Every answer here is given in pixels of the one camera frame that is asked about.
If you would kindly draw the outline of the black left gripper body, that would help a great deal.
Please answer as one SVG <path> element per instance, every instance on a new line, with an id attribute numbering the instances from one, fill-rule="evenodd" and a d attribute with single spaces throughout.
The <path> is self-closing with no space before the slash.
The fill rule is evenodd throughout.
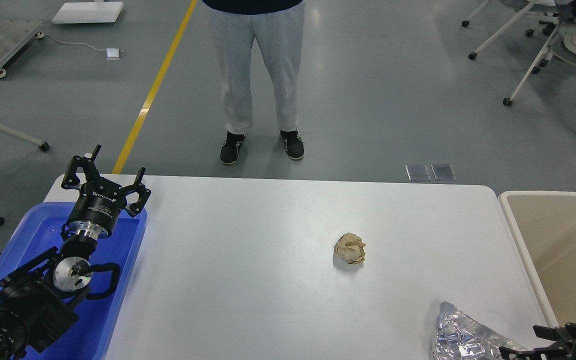
<path id="1" fill-rule="evenodd" d="M 89 181 L 82 185 L 78 199 L 66 221 L 66 227 L 75 231 L 90 223 L 100 228 L 99 239 L 112 235 L 121 210 L 126 206 L 122 186 L 109 180 Z"/>

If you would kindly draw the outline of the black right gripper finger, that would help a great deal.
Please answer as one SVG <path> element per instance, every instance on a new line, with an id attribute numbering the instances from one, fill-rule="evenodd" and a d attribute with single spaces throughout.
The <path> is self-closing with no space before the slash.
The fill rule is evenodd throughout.
<path id="1" fill-rule="evenodd" d="M 533 331 L 538 338 L 573 346 L 576 342 L 576 323 L 565 323 L 564 326 L 554 328 L 542 325 L 534 325 Z"/>
<path id="2" fill-rule="evenodd" d="M 503 360 L 544 360 L 544 356 L 551 352 L 551 347 L 536 347 L 532 350 L 516 350 L 506 346 L 499 347 Z"/>

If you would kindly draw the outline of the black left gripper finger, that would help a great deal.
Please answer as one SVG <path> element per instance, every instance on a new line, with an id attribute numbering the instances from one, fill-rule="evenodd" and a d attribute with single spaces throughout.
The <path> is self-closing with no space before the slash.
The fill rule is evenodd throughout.
<path id="1" fill-rule="evenodd" d="M 64 190 L 76 190 L 79 192 L 101 192 L 103 190 L 102 177 L 99 173 L 94 161 L 100 152 L 102 145 L 96 145 L 93 152 L 87 156 L 74 155 L 62 178 L 61 188 Z M 81 170 L 86 178 L 86 182 L 82 182 L 77 171 Z"/>
<path id="2" fill-rule="evenodd" d="M 135 218 L 142 212 L 152 193 L 151 190 L 143 183 L 145 174 L 146 168 L 141 167 L 135 175 L 133 183 L 128 186 L 121 187 L 118 190 L 118 206 L 132 218 Z M 137 194 L 137 199 L 136 201 L 129 203 L 128 196 L 133 194 Z"/>

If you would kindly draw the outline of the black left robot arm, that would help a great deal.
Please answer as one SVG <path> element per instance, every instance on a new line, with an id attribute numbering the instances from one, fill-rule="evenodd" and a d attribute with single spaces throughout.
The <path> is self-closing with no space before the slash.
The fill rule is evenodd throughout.
<path id="1" fill-rule="evenodd" d="M 109 238 L 122 212 L 138 216 L 151 195 L 140 168 L 132 184 L 103 177 L 95 165 L 101 146 L 89 156 L 71 158 L 61 187 L 78 191 L 62 224 L 62 245 L 51 247 L 0 280 L 0 360 L 21 360 L 28 347 L 42 353 L 59 340 L 79 317 L 84 300 L 106 299 L 117 291 L 122 267 L 93 264 L 99 240 Z"/>

